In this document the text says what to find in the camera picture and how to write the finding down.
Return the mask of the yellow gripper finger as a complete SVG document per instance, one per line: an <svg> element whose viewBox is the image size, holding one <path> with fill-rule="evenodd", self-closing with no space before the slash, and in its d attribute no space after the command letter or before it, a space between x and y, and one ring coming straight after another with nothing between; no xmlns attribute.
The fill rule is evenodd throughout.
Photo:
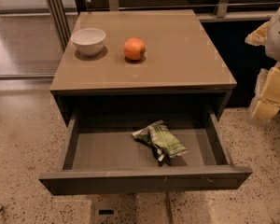
<svg viewBox="0 0 280 224"><path fill-rule="evenodd" d="M259 28L253 31L245 38L245 42L251 46L264 46L267 36L267 28L269 23L264 22Z"/></svg>
<svg viewBox="0 0 280 224"><path fill-rule="evenodd" d="M251 116L261 121L271 120L280 111L280 62L270 70L261 68L257 77L255 97L251 101Z"/></svg>

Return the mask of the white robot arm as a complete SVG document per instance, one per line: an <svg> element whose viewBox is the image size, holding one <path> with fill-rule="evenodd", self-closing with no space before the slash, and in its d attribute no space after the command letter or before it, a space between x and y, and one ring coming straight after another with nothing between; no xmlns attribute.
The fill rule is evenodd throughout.
<svg viewBox="0 0 280 224"><path fill-rule="evenodd" d="M269 123L280 111L280 8L269 21L249 34L245 42L252 46L263 46L265 54L276 60L270 70L260 69L255 97L249 107L249 121L263 125Z"/></svg>

